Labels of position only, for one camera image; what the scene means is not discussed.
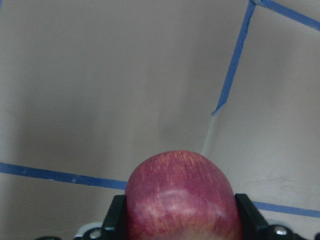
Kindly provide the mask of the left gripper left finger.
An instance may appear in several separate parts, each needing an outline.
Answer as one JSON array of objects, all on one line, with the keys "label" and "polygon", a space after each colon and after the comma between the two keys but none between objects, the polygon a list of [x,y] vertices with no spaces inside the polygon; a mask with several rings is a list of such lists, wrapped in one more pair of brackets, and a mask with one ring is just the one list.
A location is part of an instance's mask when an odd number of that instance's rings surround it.
[{"label": "left gripper left finger", "polygon": [[101,228],[105,240],[127,239],[127,206],[125,195],[113,197]]}]

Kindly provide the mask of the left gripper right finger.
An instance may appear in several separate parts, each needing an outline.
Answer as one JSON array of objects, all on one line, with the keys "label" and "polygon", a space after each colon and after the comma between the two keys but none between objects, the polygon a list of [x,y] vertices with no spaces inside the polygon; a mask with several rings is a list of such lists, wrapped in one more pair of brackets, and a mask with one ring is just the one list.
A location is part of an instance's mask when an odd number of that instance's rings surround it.
[{"label": "left gripper right finger", "polygon": [[250,198],[244,193],[235,194],[244,240],[270,240],[270,225]]}]

